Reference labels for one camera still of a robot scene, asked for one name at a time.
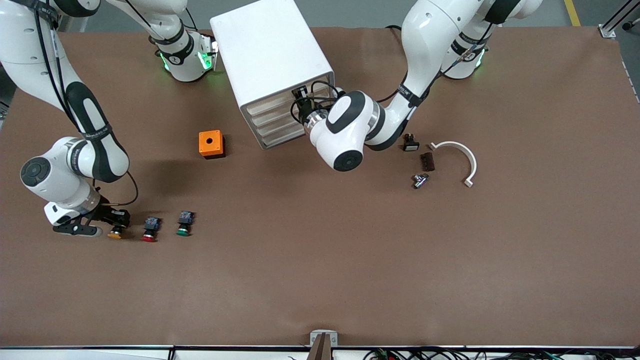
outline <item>black label band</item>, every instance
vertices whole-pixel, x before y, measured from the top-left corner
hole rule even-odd
[[[16,4],[32,9],[45,19],[54,29],[58,28],[58,12],[51,5],[47,5],[39,0],[10,0]]]
[[[491,37],[491,35],[489,35],[488,37],[485,37],[484,39],[482,39],[482,41],[480,41],[479,39],[476,40],[474,38],[468,37],[464,33],[460,33],[460,38],[462,39],[462,41],[467,42],[467,43],[469,43],[471,45],[475,45],[475,44],[483,45],[483,44],[485,44],[487,42],[487,40],[489,40],[490,37]]]
[[[182,20],[180,20],[180,31],[178,31],[177,34],[175,34],[172,38],[168,38],[168,39],[164,39],[164,40],[158,40],[156,38],[152,38],[153,43],[157,44],[157,45],[171,45],[174,42],[180,40],[180,38],[182,37],[182,34],[184,34],[184,23],[182,23]]]
[[[423,98],[416,96],[411,90],[404,87],[404,84],[400,84],[398,87],[398,92],[402,95],[408,102],[410,108],[417,108],[422,104]]]
[[[80,133],[80,135],[82,135],[82,137],[87,140],[87,141],[98,141],[98,140],[102,140],[105,136],[111,134],[111,125],[109,125],[109,123],[107,123],[104,127],[96,130],[96,131],[92,131],[91,133]]]
[[[80,171],[80,165],[78,165],[78,158],[80,158],[80,151],[86,145],[86,141],[80,142],[74,150],[71,152],[71,170],[76,173],[76,175],[84,176]]]
[[[170,54],[164,51],[160,51],[166,61],[170,62],[172,65],[182,65],[184,63],[184,59],[186,59],[187,56],[191,55],[195,42],[193,41],[191,35],[187,34],[187,36],[189,37],[189,43],[184,49],[178,51],[177,53]]]
[[[492,24],[502,24],[519,3],[520,0],[495,0],[486,13],[484,21]]]
[[[467,51],[467,48],[460,45],[457,40],[453,40],[453,44],[451,44],[451,50],[453,50],[456,54],[462,55]]]

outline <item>black electrical component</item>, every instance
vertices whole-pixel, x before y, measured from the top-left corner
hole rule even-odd
[[[420,143],[413,139],[413,134],[404,134],[403,151],[417,151],[420,148]]]
[[[433,162],[433,153],[425,152],[420,155],[420,161],[422,162],[422,169],[424,171],[434,171],[436,169],[436,165]]]
[[[142,241],[148,243],[156,242],[156,232],[160,230],[160,223],[162,219],[156,217],[148,217],[145,220],[145,234],[142,236]]]
[[[178,231],[176,234],[180,236],[189,236],[191,231],[191,224],[193,224],[193,213],[190,211],[183,211],[180,213],[180,217],[178,218]]]

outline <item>orange box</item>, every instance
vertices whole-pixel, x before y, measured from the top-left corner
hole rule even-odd
[[[220,130],[203,131],[198,135],[200,155],[205,159],[224,158],[225,137]]]

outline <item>white storage box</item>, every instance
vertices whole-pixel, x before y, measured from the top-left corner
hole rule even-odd
[[[211,18],[238,107],[263,149],[304,135],[289,112],[291,90],[315,80],[335,84],[294,0],[260,0]],[[316,84],[316,96],[330,95]],[[298,116],[298,107],[294,107]]]

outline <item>metal frame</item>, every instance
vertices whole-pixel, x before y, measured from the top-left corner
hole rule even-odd
[[[640,5],[640,0],[627,0],[627,2],[615,14],[613,14],[609,20],[607,20],[607,22],[599,24],[598,29],[600,30],[602,37],[615,38],[616,27],[620,25],[625,18],[638,7],[638,5]]]

